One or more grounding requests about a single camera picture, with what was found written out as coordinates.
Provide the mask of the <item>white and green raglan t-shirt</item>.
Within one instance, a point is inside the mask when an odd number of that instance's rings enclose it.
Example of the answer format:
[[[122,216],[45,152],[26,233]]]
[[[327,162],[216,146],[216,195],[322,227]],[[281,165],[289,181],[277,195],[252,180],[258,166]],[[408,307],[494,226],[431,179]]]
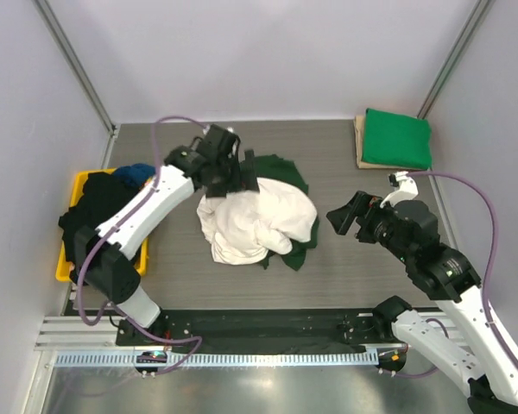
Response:
[[[279,255],[294,271],[318,246],[319,213],[309,185],[292,160],[276,154],[255,158],[259,191],[199,200],[197,216],[212,259],[230,266],[266,269]]]

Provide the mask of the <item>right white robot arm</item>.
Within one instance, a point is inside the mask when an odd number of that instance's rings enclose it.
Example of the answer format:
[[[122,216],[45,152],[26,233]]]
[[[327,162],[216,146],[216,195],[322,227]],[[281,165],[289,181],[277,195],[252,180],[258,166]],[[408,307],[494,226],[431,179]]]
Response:
[[[357,223],[359,242],[378,243],[396,257],[413,284],[452,321],[467,347],[435,330],[397,296],[373,309],[374,335],[417,349],[461,390],[472,412],[518,413],[518,367],[491,330],[497,319],[484,312],[482,280],[465,255],[440,240],[438,218],[428,207],[419,200],[385,204],[358,191],[326,217],[339,235]]]

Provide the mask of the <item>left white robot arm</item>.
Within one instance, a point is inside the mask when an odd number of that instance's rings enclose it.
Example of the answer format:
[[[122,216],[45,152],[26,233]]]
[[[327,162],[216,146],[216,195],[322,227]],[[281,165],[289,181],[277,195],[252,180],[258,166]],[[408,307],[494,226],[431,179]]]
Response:
[[[102,293],[106,305],[136,328],[149,345],[166,334],[161,307],[141,285],[132,263],[149,234],[196,191],[209,198],[259,190],[255,153],[241,150],[231,128],[210,124],[188,146],[166,157],[155,156],[155,174],[120,211],[97,227],[82,227],[74,236],[77,288],[89,285]]]

